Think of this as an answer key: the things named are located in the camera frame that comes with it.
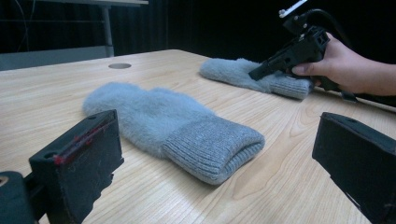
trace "wooden table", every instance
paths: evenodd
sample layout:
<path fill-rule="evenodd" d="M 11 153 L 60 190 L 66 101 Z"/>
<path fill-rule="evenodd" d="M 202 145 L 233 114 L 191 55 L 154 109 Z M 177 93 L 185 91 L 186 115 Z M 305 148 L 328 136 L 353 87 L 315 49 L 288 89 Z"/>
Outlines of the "wooden table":
<path fill-rule="evenodd" d="M 130 82 L 187 93 L 218 116 L 258 130 L 266 144 L 212 187 L 121 139 L 125 163 L 84 223 L 368 223 L 311 158 L 318 123 L 328 111 L 396 138 L 395 110 L 322 91 L 300 102 L 236 88 L 200 77 L 205 60 L 165 50 L 1 72 L 0 170 L 29 174 L 29 157 L 85 118 L 81 105 L 90 92 L 110 81 Z M 113 63 L 131 67 L 109 68 Z"/>

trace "fuzzy mitten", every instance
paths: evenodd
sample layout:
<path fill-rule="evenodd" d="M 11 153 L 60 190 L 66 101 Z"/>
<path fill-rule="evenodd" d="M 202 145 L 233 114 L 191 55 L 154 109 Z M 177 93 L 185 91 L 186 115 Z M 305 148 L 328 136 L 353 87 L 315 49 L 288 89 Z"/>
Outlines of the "fuzzy mitten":
<path fill-rule="evenodd" d="M 255 130 L 217 117 L 190 96 L 108 83 L 83 104 L 86 115 L 116 109 L 120 133 L 137 148 L 175 162 L 202 181 L 218 185 L 264 146 Z"/>
<path fill-rule="evenodd" d="M 306 78 L 294 78 L 280 71 L 255 81 L 249 72 L 259 67 L 245 59 L 225 60 L 209 59 L 201 65 L 199 73 L 202 77 L 225 82 L 237 87 L 276 93 L 283 96 L 303 100 L 314 88 L 313 82 Z"/>

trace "mitten cuff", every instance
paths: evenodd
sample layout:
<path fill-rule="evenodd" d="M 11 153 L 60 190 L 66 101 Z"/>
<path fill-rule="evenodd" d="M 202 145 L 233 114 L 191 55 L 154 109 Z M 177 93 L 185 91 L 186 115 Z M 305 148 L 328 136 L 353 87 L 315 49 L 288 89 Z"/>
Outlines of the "mitten cuff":
<path fill-rule="evenodd" d="M 218 185 L 262 150 L 264 143 L 255 130 L 210 116 L 172 132 L 163 151 L 190 174 Z"/>

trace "gray mitten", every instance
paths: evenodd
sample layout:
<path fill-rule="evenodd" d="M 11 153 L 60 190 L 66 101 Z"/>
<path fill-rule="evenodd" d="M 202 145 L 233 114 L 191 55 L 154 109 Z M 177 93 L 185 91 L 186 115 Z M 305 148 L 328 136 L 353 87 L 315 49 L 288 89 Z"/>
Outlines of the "gray mitten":
<path fill-rule="evenodd" d="M 83 104 L 86 115 L 116 109 L 120 133 L 137 148 L 175 162 L 218 185 L 264 146 L 255 130 L 217 117 L 190 96 L 126 83 L 108 83 Z"/>
<path fill-rule="evenodd" d="M 280 71 L 255 81 L 250 78 L 248 73 L 259 66 L 259 63 L 245 59 L 236 61 L 209 59 L 202 64 L 200 74 L 208 79 L 225 82 L 237 87 L 264 93 L 277 93 L 299 100 L 303 100 L 314 88 L 311 80 L 293 78 Z"/>

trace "hand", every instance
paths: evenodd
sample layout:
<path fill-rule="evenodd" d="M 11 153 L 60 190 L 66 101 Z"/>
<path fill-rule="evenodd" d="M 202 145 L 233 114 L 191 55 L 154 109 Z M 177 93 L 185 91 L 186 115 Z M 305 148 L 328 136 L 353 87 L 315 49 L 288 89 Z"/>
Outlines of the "hand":
<path fill-rule="evenodd" d="M 328 34 L 323 60 L 301 63 L 292 68 L 299 76 L 325 76 L 343 91 L 377 95 L 396 94 L 396 65 L 366 59 Z"/>

